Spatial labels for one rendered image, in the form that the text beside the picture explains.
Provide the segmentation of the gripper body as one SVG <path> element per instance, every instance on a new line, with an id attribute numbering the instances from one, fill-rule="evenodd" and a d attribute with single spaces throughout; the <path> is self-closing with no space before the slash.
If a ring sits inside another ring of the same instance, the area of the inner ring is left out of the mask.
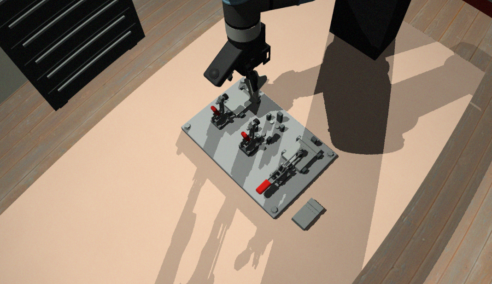
<path id="1" fill-rule="evenodd" d="M 247 69 L 254 69 L 262 62 L 265 65 L 270 61 L 270 45 L 265 42 L 265 24 L 261 22 L 261 31 L 258 37 L 248 42 L 236 42 L 230 39 L 228 41 L 237 47 L 249 47 L 249 50 L 235 67 L 235 70 L 242 76 L 247 75 Z M 269 57 L 267 58 L 267 52 Z M 255 63 L 256 62 L 256 63 Z M 254 67 L 254 68 L 253 68 Z"/>

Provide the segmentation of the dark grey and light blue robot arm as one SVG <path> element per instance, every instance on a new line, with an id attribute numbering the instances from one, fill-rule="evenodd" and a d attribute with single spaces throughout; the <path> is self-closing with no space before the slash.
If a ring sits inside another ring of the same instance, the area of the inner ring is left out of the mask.
<path id="1" fill-rule="evenodd" d="M 226 34 L 236 42 L 252 41 L 261 31 L 261 12 L 313 1 L 222 0 Z M 214 86 L 221 87 L 248 50 L 249 47 L 237 47 L 227 41 L 204 72 L 204 77 Z"/>

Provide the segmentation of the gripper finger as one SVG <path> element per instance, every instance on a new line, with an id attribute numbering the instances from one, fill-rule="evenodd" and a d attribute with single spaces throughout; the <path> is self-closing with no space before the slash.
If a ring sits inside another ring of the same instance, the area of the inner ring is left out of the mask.
<path id="1" fill-rule="evenodd" d="M 258 75 L 256 70 L 247 69 L 247 75 L 244 79 L 245 84 L 248 87 L 250 99 L 255 103 L 258 102 L 258 91 L 267 81 L 266 75 Z"/>
<path id="2" fill-rule="evenodd" d="M 229 77 L 227 78 L 227 80 L 228 80 L 228 81 L 232 81 L 232 78 L 233 78 L 232 74 L 233 74 L 233 72 L 234 72 L 234 70 L 232 71 L 232 73 L 231 73 L 231 74 L 229 75 Z"/>

